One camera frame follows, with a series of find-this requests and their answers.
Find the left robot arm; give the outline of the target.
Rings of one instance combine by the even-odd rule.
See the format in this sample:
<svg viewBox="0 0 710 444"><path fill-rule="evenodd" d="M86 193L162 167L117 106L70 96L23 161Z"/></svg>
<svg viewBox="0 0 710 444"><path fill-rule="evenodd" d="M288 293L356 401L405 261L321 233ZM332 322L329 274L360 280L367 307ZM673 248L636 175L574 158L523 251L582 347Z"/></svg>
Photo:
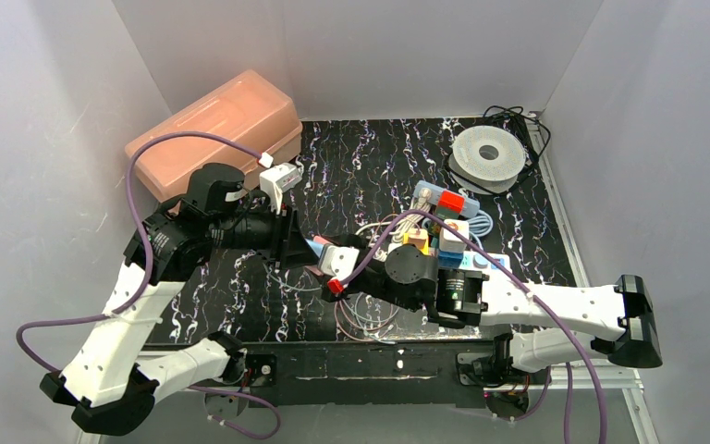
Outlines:
<svg viewBox="0 0 710 444"><path fill-rule="evenodd" d="M91 334L41 390L72 408L84 432L124 436L164 398L208 379L230 385L247 372L246 349L217 331L150 362L138 356L168 304L216 249L253 250L281 268L312 265L317 254L283 202L300 181L291 164L272 166L249 191L237 168L212 163L194 171L184 194L146 217L125 251L116 285Z"/></svg>

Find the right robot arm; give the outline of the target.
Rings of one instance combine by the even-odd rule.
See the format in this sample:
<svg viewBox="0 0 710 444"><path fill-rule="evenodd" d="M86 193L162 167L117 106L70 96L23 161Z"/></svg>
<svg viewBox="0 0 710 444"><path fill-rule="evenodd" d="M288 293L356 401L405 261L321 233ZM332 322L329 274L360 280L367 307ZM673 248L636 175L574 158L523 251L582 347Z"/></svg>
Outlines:
<svg viewBox="0 0 710 444"><path fill-rule="evenodd" d="M496 377L533 374L550 365L605 358L628 368L662 365L655 310L644 280L622 275L590 288L518 285L502 265L466 251L425 254L412 244L379 260L359 246L327 243L320 271L324 296L336 301L365 293L409 311L425 310L441 327L527 326L530 333L495 339L485 369Z"/></svg>

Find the light blue charger plug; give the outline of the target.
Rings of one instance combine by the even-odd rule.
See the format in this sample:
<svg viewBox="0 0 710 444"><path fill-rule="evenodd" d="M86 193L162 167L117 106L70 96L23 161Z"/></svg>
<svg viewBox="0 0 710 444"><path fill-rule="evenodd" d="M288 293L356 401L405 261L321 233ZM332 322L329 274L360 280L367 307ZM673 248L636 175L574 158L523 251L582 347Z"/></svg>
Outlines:
<svg viewBox="0 0 710 444"><path fill-rule="evenodd" d="M317 257L322 257L324 254L324 249L328 245L328 242L326 240L318 241L318 240L306 240L307 244L309 247L312 249L312 251L317 255Z"/></svg>

